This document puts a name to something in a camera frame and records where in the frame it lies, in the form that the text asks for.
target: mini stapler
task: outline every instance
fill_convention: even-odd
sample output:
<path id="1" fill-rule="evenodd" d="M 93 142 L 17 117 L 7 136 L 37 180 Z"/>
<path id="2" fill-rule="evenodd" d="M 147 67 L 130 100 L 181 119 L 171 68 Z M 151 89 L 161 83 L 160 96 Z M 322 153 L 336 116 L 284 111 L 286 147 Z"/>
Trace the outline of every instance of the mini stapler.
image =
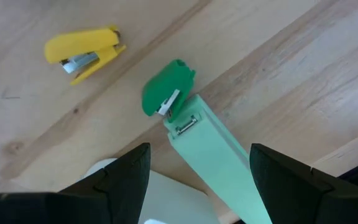
<path id="1" fill-rule="evenodd" d="M 78 72 L 70 83 L 76 85 L 125 50 L 120 37 L 115 26 L 58 35 L 45 44 L 45 57 L 69 74 Z"/>

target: light mint plastic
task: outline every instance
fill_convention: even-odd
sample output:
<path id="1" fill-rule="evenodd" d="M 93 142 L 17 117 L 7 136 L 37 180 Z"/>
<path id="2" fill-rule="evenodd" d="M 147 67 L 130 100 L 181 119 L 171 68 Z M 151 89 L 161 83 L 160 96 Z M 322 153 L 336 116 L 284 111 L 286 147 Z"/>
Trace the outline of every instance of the light mint plastic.
<path id="1" fill-rule="evenodd" d="M 192 115 L 197 122 L 178 135 L 177 127 L 189 124 Z M 252 178 L 248 153 L 199 95 L 164 125 L 173 148 L 244 222 L 272 223 Z"/>

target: green stapler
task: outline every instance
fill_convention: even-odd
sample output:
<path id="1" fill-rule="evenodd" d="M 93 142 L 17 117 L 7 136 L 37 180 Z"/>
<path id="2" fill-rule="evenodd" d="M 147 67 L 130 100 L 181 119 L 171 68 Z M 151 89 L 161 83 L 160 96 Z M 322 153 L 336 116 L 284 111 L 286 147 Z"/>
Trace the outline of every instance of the green stapler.
<path id="1" fill-rule="evenodd" d="M 249 168 L 249 155 L 199 95 L 188 95 L 195 71 L 182 60 L 169 63 L 146 84 L 142 107 L 167 114 L 173 148 L 246 223 L 271 223 Z"/>

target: white object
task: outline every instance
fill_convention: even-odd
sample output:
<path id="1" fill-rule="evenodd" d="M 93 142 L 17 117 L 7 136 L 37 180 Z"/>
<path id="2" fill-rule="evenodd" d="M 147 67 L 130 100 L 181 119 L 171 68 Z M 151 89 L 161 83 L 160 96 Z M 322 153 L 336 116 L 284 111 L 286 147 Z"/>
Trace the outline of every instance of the white object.
<path id="1" fill-rule="evenodd" d="M 172 103 L 178 97 L 179 93 L 179 90 L 175 90 L 169 99 L 166 99 L 164 102 L 162 102 L 160 109 L 158 109 L 157 113 L 159 113 L 160 115 L 165 115 L 171 107 Z"/>
<path id="2" fill-rule="evenodd" d="M 115 160 L 105 159 L 97 162 L 84 178 Z M 219 224 L 219 220 L 204 193 L 151 170 L 139 223 Z"/>

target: wooden surface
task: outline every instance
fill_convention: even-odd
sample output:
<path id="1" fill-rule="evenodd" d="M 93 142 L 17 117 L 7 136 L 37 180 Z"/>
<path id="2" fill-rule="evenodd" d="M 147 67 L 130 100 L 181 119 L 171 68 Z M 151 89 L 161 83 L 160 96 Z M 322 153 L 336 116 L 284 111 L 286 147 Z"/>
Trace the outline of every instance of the wooden surface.
<path id="1" fill-rule="evenodd" d="M 52 35 L 112 22 L 129 49 L 81 85 L 45 62 Z M 358 165 L 358 0 L 0 0 L 0 191 L 59 190 L 151 142 L 154 171 L 235 220 L 141 110 L 143 85 L 178 57 L 245 149 L 259 142 L 332 175 Z"/>

